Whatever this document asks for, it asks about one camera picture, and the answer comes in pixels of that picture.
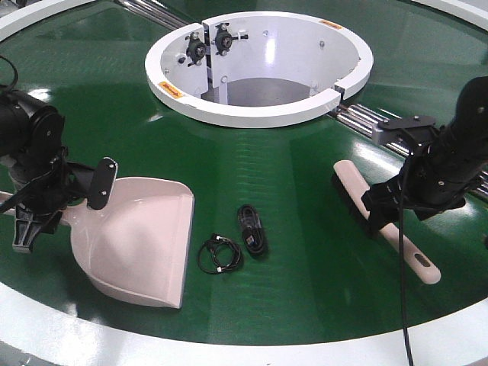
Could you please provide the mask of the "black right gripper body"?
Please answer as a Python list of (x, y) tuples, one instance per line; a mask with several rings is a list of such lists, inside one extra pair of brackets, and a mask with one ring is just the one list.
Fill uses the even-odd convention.
[(400, 173), (383, 183), (372, 185), (361, 201), (369, 212), (368, 233), (376, 236), (388, 223), (400, 221), (400, 208), (419, 215), (416, 176)]

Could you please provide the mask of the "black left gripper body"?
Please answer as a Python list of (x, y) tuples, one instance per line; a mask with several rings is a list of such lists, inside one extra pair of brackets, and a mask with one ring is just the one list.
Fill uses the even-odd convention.
[(81, 197), (87, 197), (94, 168), (67, 160), (66, 146), (30, 152), (19, 146), (1, 148), (1, 164), (15, 186), (14, 194), (1, 204), (5, 213), (16, 206), (34, 212), (40, 232), (53, 232), (59, 211)]

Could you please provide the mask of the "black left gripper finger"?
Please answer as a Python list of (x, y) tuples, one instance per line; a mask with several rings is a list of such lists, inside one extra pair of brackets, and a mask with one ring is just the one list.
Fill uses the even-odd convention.
[(16, 252), (33, 252), (34, 241), (40, 232), (40, 222), (34, 212), (16, 206), (14, 214), (14, 240), (12, 248)]
[(93, 172), (87, 193), (87, 206), (101, 210), (107, 204), (117, 176), (118, 164), (110, 157), (104, 157)]

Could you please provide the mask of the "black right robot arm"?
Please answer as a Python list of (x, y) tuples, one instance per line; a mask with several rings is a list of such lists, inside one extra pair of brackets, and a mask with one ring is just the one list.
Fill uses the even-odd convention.
[(463, 87), (448, 125), (437, 127), (430, 116), (400, 118), (378, 123), (372, 139), (378, 145), (403, 142), (409, 155), (396, 176), (361, 197), (371, 234), (399, 221), (405, 209), (426, 220), (463, 207), (465, 194), (481, 185), (487, 164), (487, 78)]

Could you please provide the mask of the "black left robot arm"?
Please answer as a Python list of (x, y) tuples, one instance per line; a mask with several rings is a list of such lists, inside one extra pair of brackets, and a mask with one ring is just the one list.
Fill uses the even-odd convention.
[(71, 203), (84, 199), (100, 210), (111, 196), (117, 163), (109, 157), (96, 167), (70, 162), (64, 125), (55, 107), (22, 91), (1, 93), (1, 164), (15, 189), (2, 200), (1, 212), (14, 212), (17, 252), (32, 252), (41, 233), (54, 233)]

